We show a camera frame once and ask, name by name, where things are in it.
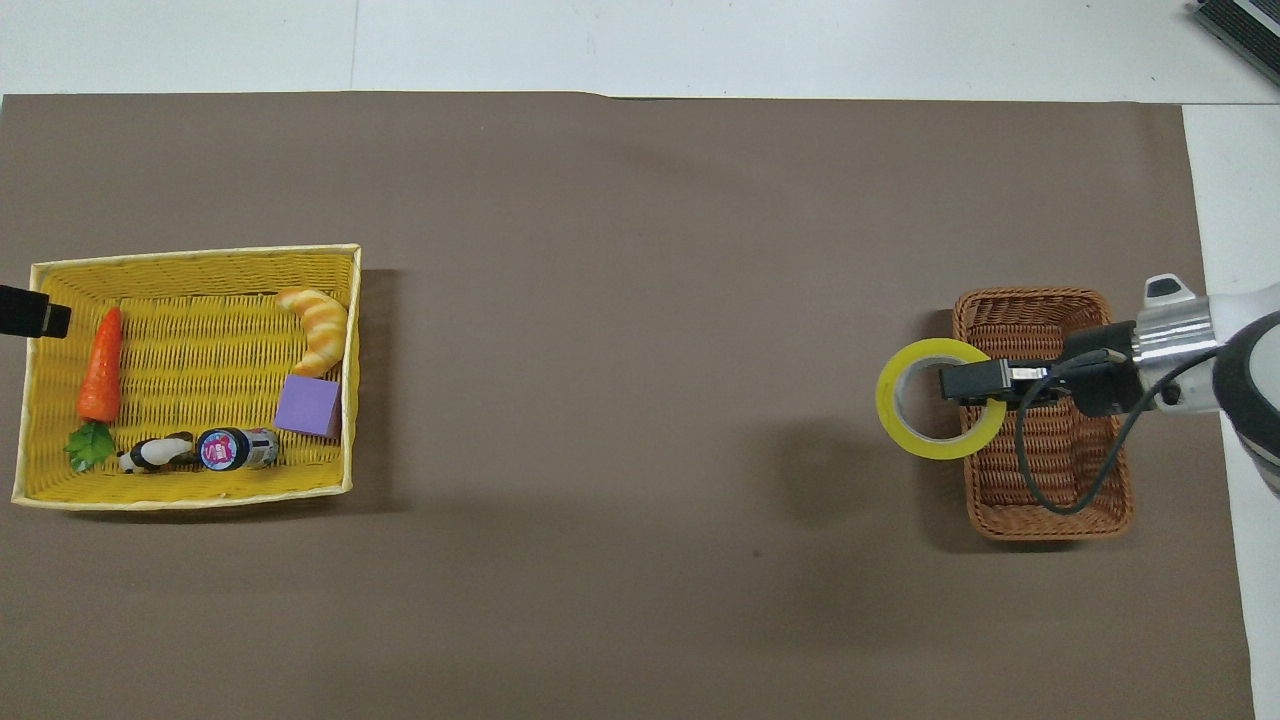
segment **purple foam block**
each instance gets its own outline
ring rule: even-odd
[[[275,427],[337,439],[342,432],[338,383],[288,375],[275,409]]]

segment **basket rim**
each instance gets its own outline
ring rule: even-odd
[[[82,258],[74,260],[47,260],[31,265],[29,288],[38,291],[40,284],[51,270],[63,268],[91,268],[116,265],[120,263],[169,260],[178,258],[218,258],[232,255],[276,255],[292,252],[298,255],[351,255],[351,302],[347,307],[347,340],[343,345],[344,357],[353,357],[352,346],[360,318],[360,283],[362,275],[364,250],[358,243],[334,245],[273,245],[259,247],[221,247],[209,250],[177,250],[170,252],[140,252],[134,255],[108,255],[101,258]],[[351,387],[351,363],[342,364],[342,482],[334,486],[325,486],[303,492],[287,492],[275,495],[259,495],[228,500],[175,500],[175,501],[141,501],[141,502],[60,502],[50,500],[36,500],[27,496],[27,474],[23,471],[27,460],[27,441],[31,436],[31,395],[35,383],[36,365],[36,338],[27,340],[27,356],[24,364],[24,377],[22,383],[22,411],[18,420],[18,452],[14,468],[13,493],[10,502],[27,507],[44,507],[54,510],[92,511],[92,510],[201,510],[210,507],[230,507],[237,505],[255,505],[262,502],[278,502],[284,500],[301,500],[306,497],[320,497],[326,495],[340,495],[349,492],[352,484],[352,448],[355,445],[355,418],[351,416],[351,400],[358,388]]]
[[[1034,300],[1034,299],[1071,299],[1083,300],[1092,304],[1103,318],[1110,320],[1111,318],[1111,305],[1107,302],[1106,296],[1093,288],[1079,287],[1079,286],[1001,286],[1001,287],[986,287],[975,288],[965,292],[959,299],[956,299],[955,305],[951,311],[951,328],[952,337],[956,340],[966,341],[969,338],[972,325],[968,325],[964,319],[965,310],[977,302],[992,299],[1009,299],[1009,300]],[[1119,419],[1111,418],[1112,433],[1119,425]],[[1123,512],[1116,519],[1116,524],[1112,528],[1098,528],[1098,529],[1075,529],[1069,521],[1064,521],[1059,528],[1053,529],[1041,529],[1032,532],[1005,532],[993,528],[989,523],[982,518],[982,509],[997,509],[998,506],[988,505],[982,502],[980,493],[978,492],[978,486],[980,484],[977,478],[970,477],[970,459],[964,460],[965,466],[965,510],[968,511],[970,524],[979,534],[988,539],[995,541],[1087,541],[1087,539],[1103,539],[1115,538],[1128,533],[1133,527],[1133,519],[1137,512],[1133,497],[1133,479],[1129,475],[1128,462],[1121,451],[1120,462],[1117,464],[1117,471],[1121,478],[1121,488],[1124,492],[1124,502],[1121,505]],[[1046,518],[1052,514],[1043,507],[1037,507],[1032,505],[1023,505],[1019,507],[1036,509],[1043,512]]]

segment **black object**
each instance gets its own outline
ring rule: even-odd
[[[1172,383],[1178,375],[1181,375],[1187,370],[1190,370],[1202,363],[1212,360],[1220,351],[1220,347],[1213,347],[1179,363],[1172,370],[1161,375],[1155,384],[1142,393],[1138,402],[1134,404],[1134,409],[1125,415],[1124,423],[1120,424],[1116,439],[1111,443],[1111,450],[1107,451],[1106,457],[1102,459],[1102,466],[1098,469],[1097,477],[1093,478],[1093,483],[1089,486],[1089,489],[1083,497],[1080,497],[1080,500],[1068,507],[1055,505],[1053,501],[1051,501],[1044,492],[1041,491],[1039,484],[1036,482],[1036,477],[1032,474],[1032,464],[1030,460],[1027,459],[1027,441],[1023,437],[1023,428],[1027,424],[1027,410],[1030,407],[1030,404],[1024,400],[1023,404],[1018,406],[1018,413],[1014,414],[1014,452],[1018,456],[1018,471],[1023,475],[1023,482],[1027,483],[1027,489],[1030,491],[1036,502],[1039,502],[1042,507],[1055,515],[1075,515],[1088,507],[1093,502],[1093,498],[1097,497],[1098,492],[1102,491],[1103,483],[1107,482],[1107,475],[1111,474],[1111,469],[1115,468],[1115,464],[1120,460],[1120,448],[1124,447],[1124,441],[1129,437],[1129,432],[1133,430],[1134,424],[1138,423],[1138,418],[1142,416],[1143,411],[1151,405],[1152,400],[1169,387],[1169,384]],[[1037,380],[1037,387],[1028,391],[1027,397],[1034,397],[1042,386],[1047,386],[1053,382],[1053,375],[1059,372],[1070,372],[1076,366],[1092,365],[1094,363],[1096,360],[1092,357],[1078,355],[1066,360],[1061,365],[1051,368],[1047,375]]]
[[[1280,0],[1201,0],[1194,17],[1280,85]]]
[[[966,406],[986,405],[988,400],[1021,405],[1034,392],[1027,406],[1039,407],[1070,395],[1076,409],[1089,418],[1128,413],[1143,392],[1132,361],[1133,328],[1129,320],[1076,331],[1066,336],[1062,355],[1052,361],[998,359],[943,368],[938,372],[942,398]],[[1130,361],[1116,361],[1117,356]],[[1073,359],[1079,360],[1066,364]],[[1056,370],[1050,374],[1051,366]],[[1041,383],[1047,374],[1050,379]]]
[[[1158,281],[1152,281],[1147,284],[1147,297],[1165,297],[1166,295],[1172,295],[1179,290],[1183,290],[1183,286],[1174,278],[1160,278]]]
[[[1132,359],[1135,325],[1134,320],[1126,320],[1076,331],[1066,336],[1062,356],[1055,364],[1093,350],[1114,350]],[[1133,410],[1142,398],[1138,366],[1132,361],[1096,363],[1073,368],[1064,372],[1062,380],[1071,393],[1071,400],[1075,401],[1076,410],[1089,418],[1121,415]]]
[[[988,400],[1018,404],[1036,380],[1048,372],[1047,361],[1015,361],[1004,357],[965,363],[938,370],[938,384],[943,400],[955,400],[970,407],[986,405]],[[1033,406],[1057,402],[1065,395],[1065,384],[1057,382],[1037,397]]]
[[[1213,395],[1235,432],[1247,441],[1244,448],[1276,466],[1280,459],[1280,410],[1262,395],[1249,369],[1254,347],[1271,332],[1280,332],[1280,310],[1244,325],[1226,342],[1213,365]]]
[[[54,305],[42,292],[0,284],[0,334],[67,337],[72,309]]]

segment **yellow tape roll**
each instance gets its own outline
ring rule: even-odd
[[[931,438],[902,419],[902,388],[913,374],[928,365],[964,365],[983,360],[991,357],[966,342],[945,337],[916,341],[899,350],[881,370],[876,383],[876,413],[888,437],[911,455],[929,460],[956,460],[986,447],[1005,421],[1006,407],[1002,401],[988,401],[969,432],[954,438]]]

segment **black device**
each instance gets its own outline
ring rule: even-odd
[[[67,337],[72,309],[42,292],[0,284],[0,334]]]
[[[1129,320],[1070,333],[1062,355],[1052,360],[996,359],[943,368],[938,373],[942,397],[966,406],[986,405],[988,400],[1020,405],[1025,398],[1028,407],[1039,407],[1070,395],[1076,409],[1089,418],[1129,413],[1143,392],[1133,363],[1134,325]],[[1064,366],[1071,357],[1093,357],[1096,361]],[[1036,397],[1027,398],[1050,368],[1060,369],[1043,383]]]
[[[1280,0],[1199,0],[1194,17],[1280,85]]]

